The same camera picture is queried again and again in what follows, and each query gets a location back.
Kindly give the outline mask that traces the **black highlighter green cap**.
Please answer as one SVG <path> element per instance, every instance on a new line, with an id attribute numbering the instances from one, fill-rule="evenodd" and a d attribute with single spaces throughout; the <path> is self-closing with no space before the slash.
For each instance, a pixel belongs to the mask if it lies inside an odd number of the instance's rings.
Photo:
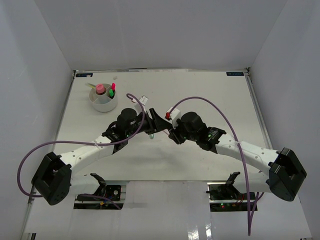
<path id="1" fill-rule="evenodd" d="M 114 97 L 114 91 L 112 89 L 109 90 L 109 97 L 113 98 Z"/>

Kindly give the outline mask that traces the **black highlighter pink cap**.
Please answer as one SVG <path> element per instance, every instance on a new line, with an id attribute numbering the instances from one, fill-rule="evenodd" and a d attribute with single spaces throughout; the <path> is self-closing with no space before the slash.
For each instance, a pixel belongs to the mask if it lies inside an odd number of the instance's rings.
<path id="1" fill-rule="evenodd" d="M 112 83 L 111 88 L 112 88 L 113 91 L 116 90 L 116 84 L 114 82 Z"/>

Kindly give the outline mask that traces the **pink capped crayon tube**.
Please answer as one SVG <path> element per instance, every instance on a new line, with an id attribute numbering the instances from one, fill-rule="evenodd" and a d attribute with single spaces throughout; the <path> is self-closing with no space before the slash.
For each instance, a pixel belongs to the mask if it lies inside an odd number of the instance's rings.
<path id="1" fill-rule="evenodd" d="M 95 92 L 96 92 L 97 95 L 104 95 L 105 92 L 106 92 L 106 88 L 102 83 L 97 84 L 95 86 Z"/>

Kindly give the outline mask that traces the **yellow pen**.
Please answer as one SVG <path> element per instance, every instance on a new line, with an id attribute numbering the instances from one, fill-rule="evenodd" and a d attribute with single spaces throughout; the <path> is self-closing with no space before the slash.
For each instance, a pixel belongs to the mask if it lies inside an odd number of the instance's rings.
<path id="1" fill-rule="evenodd" d="M 90 87 L 90 88 L 92 88 L 92 89 L 94 89 L 96 86 L 94 85 L 94 84 L 92 84 L 92 83 L 86 83 L 85 84 L 87 87 Z"/>

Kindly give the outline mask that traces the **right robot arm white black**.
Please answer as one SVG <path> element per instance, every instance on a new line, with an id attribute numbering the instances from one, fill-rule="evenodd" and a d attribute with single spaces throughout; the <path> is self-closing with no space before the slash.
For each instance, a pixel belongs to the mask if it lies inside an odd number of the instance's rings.
<path id="1" fill-rule="evenodd" d="M 208 127 L 195 112 L 181 114 L 169 110 L 165 117 L 172 121 L 169 138 L 176 144 L 195 142 L 202 150 L 231 157 L 258 169 L 260 172 L 248 182 L 255 192 L 273 193 L 292 202 L 302 186 L 307 172 L 295 152 L 267 149 L 245 141 L 237 142 L 233 136 L 216 127 Z"/>

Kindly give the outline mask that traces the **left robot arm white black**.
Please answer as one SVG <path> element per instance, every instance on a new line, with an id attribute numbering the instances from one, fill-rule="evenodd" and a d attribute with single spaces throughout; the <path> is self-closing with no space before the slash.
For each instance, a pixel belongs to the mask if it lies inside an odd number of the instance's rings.
<path id="1" fill-rule="evenodd" d="M 94 141 L 82 143 L 80 148 L 73 151 L 46 154 L 31 183 L 51 206 L 59 204 L 68 195 L 75 195 L 81 201 L 89 198 L 112 201 L 115 195 L 107 194 L 109 186 L 101 176 L 96 173 L 78 176 L 77 173 L 92 163 L 119 152 L 136 134 L 152 135 L 171 129 L 170 119 L 169 113 L 161 118 L 153 108 L 141 113 L 125 108 L 117 120 Z"/>

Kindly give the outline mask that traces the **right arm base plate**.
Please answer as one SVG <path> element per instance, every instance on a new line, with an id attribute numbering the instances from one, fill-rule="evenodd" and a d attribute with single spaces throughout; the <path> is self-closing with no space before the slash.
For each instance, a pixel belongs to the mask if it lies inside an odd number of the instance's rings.
<path id="1" fill-rule="evenodd" d="M 211 213 L 246 212 L 247 194 L 240 193 L 233 185 L 210 182 L 207 185 Z"/>

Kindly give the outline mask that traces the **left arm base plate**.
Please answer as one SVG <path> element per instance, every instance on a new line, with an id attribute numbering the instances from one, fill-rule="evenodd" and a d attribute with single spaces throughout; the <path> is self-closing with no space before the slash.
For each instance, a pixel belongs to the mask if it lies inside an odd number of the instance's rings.
<path id="1" fill-rule="evenodd" d="M 76 210 L 121 210 L 126 199 L 125 185 L 106 185 L 95 196 L 77 196 L 73 208 Z"/>

